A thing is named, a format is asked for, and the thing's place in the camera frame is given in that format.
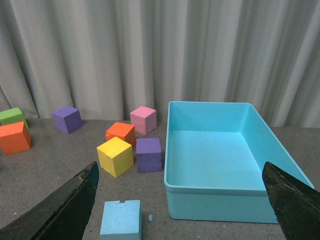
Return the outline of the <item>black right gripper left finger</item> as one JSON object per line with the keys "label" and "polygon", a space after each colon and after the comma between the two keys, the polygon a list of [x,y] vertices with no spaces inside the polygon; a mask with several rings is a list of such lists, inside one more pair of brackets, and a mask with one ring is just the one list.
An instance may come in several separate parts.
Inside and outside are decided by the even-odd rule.
{"label": "black right gripper left finger", "polygon": [[95,203],[97,162],[81,170],[31,210],[1,228],[2,240],[81,240]]}

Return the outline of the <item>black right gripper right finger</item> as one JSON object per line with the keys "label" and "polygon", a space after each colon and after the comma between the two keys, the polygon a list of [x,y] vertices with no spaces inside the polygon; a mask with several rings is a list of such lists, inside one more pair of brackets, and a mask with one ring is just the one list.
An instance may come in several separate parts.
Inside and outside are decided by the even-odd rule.
{"label": "black right gripper right finger", "polygon": [[320,238],[320,193],[267,161],[262,180],[287,240]]}

